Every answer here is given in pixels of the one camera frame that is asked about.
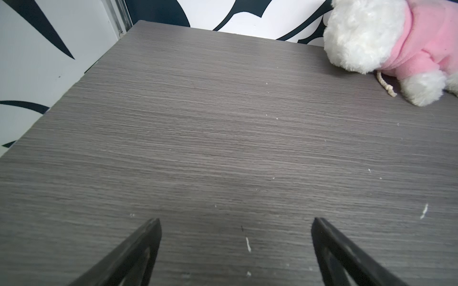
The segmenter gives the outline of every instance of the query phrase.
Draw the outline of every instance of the wood grain surface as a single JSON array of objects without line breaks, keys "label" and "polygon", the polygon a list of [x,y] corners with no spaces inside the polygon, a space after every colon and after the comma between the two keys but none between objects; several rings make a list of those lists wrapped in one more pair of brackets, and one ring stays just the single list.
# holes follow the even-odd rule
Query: wood grain surface
[{"label": "wood grain surface", "polygon": [[138,22],[0,159],[0,281],[66,285],[159,217],[151,285],[323,285],[323,216],[407,283],[456,285],[457,110],[320,47]]}]

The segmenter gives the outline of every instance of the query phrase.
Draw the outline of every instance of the white fur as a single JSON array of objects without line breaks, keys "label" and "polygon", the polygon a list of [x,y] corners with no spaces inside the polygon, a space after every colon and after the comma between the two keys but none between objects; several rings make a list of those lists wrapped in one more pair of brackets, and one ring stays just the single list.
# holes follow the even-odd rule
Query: white fur
[{"label": "white fur", "polygon": [[324,31],[331,63],[365,74],[389,58],[404,29],[405,0],[333,0]]},{"label": "white fur", "polygon": [[446,89],[458,96],[458,72],[448,76],[446,81]]},{"label": "white fur", "polygon": [[442,96],[446,80],[441,70],[425,72],[401,80],[401,91],[412,104],[425,106]]}]

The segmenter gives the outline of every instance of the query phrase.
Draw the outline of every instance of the plush paw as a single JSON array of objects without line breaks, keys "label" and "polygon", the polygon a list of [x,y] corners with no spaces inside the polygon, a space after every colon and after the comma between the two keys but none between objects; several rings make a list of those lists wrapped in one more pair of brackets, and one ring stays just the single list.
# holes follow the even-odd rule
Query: plush paw
[{"label": "plush paw", "polygon": [[441,98],[447,77],[440,70],[410,76],[400,81],[404,97],[416,106],[426,106]]},{"label": "plush paw", "polygon": [[458,96],[458,72],[448,76],[446,85],[445,89],[447,89],[447,91]]}]

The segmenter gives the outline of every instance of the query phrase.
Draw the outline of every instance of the plush tail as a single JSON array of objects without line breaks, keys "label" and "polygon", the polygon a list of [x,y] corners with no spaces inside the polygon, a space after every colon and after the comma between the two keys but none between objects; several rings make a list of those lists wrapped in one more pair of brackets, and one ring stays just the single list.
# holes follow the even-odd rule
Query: plush tail
[{"label": "plush tail", "polygon": [[391,95],[392,97],[395,97],[395,96],[398,95],[397,93],[395,93],[395,92],[393,91],[393,86],[390,85],[390,84],[388,84],[388,83],[382,78],[382,72],[381,72],[381,71],[379,71],[379,70],[377,71],[376,77],[377,77],[378,82],[382,85],[382,87],[383,87],[384,89],[387,90],[387,92],[388,92],[389,95]]}]

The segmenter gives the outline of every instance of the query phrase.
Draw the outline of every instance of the black mark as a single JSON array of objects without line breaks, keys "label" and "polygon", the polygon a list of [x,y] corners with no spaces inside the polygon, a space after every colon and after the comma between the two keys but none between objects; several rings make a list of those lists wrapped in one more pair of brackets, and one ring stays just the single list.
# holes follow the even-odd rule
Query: black mark
[{"label": "black mark", "polygon": [[132,23],[139,20],[189,27],[177,0],[126,0]]},{"label": "black mark", "polygon": [[36,112],[41,113],[41,114],[45,114],[46,111],[49,110],[49,107],[47,107],[47,106],[44,106],[44,105],[41,105],[41,104],[38,104],[38,103],[30,103],[28,101],[1,100],[0,104],[27,108],[27,109],[36,111]]},{"label": "black mark", "polygon": [[43,35],[48,41],[51,42],[56,48],[61,50],[67,56],[75,59],[73,55],[65,46],[62,39],[59,37],[56,30],[54,30],[51,23],[46,18],[43,11],[41,11],[35,0],[3,0],[8,6],[13,8],[24,20],[29,22],[40,34]]},{"label": "black mark", "polygon": [[306,37],[305,39],[297,41],[298,43],[309,43],[311,40],[323,37],[324,29],[326,29],[326,26],[323,23],[323,19],[321,19],[320,24],[318,25],[318,28],[311,34],[310,36]]},{"label": "black mark", "polygon": [[332,9],[333,8],[331,6],[331,0],[324,1],[324,3],[321,4],[321,6],[307,20],[305,20],[305,22],[300,24],[293,31],[287,33],[286,35],[284,35],[282,37],[279,37],[277,40],[280,40],[280,41],[288,40],[289,38],[291,38],[295,34],[299,33],[302,30],[304,30],[308,25],[312,24],[312,22],[315,21],[316,19],[318,19],[319,16],[329,12]]},{"label": "black mark", "polygon": [[230,9],[226,17],[221,21],[221,23],[214,28],[214,31],[218,31],[224,25],[229,22],[233,15],[240,12],[248,12],[258,17],[262,17],[267,6],[269,6],[272,0],[235,0],[234,5]]},{"label": "black mark", "polygon": [[16,140],[11,141],[10,143],[3,144],[2,146],[6,148],[10,148],[11,146],[13,146],[14,142],[16,142]]}]

